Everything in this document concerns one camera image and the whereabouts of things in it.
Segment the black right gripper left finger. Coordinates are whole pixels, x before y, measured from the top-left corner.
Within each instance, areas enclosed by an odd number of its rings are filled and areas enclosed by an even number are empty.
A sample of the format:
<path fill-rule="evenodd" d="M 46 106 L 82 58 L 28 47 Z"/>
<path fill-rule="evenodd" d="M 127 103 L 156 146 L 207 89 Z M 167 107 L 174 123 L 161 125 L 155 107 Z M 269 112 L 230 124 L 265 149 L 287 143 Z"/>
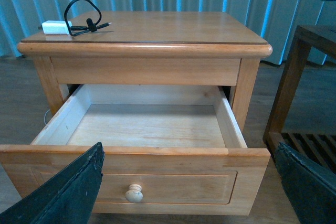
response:
<path fill-rule="evenodd" d="M 1 223 L 87 223 L 102 183 L 98 142 L 30 195 L 1 213 Z"/>

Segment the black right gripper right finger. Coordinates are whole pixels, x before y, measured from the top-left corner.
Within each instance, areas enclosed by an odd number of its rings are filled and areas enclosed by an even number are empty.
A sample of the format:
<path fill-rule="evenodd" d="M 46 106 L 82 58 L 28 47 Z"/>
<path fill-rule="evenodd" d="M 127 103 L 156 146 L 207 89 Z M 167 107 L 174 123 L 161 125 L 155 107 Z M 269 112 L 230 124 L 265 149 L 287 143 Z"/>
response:
<path fill-rule="evenodd" d="M 275 165 L 300 223 L 335 223 L 335 174 L 280 143 Z"/>

